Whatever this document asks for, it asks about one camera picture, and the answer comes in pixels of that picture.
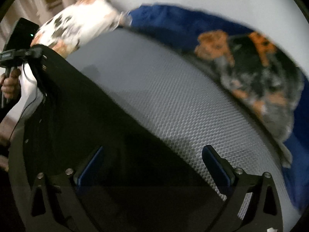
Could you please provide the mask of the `person's left hand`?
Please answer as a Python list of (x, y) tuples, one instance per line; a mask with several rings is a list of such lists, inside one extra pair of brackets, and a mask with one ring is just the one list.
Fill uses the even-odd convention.
[(12, 100), (19, 97), (21, 91), (19, 83), (20, 75), (21, 71), (19, 68), (14, 68), (9, 76), (6, 76), (5, 73), (1, 75), (1, 91), (4, 98)]

